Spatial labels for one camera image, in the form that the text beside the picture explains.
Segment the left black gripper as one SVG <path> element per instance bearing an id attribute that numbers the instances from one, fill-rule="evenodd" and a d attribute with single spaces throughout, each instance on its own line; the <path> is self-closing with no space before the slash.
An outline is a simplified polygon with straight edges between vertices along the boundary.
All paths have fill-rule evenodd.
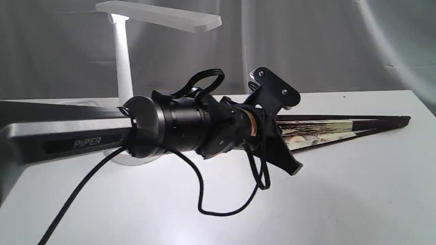
<path id="1" fill-rule="evenodd" d="M 254 152 L 263 145 L 263 160 L 296 175 L 303 164 L 297 161 L 279 134 L 266 136 L 266 111 L 263 107 L 237 103 L 224 96 L 209 103 L 210 125 L 200 155 L 210 159 L 235 148 Z"/>

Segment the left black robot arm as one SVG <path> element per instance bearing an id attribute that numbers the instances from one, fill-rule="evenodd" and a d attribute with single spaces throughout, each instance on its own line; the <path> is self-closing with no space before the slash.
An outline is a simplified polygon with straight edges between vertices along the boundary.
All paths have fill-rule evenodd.
<path id="1" fill-rule="evenodd" d="M 32 165 L 124 147 L 136 158 L 195 151 L 204 159 L 246 143 L 256 157 L 295 175 L 295 160 L 275 123 L 280 107 L 222 104 L 208 96 L 158 102 L 135 96 L 121 108 L 1 102 L 1 203 Z"/>

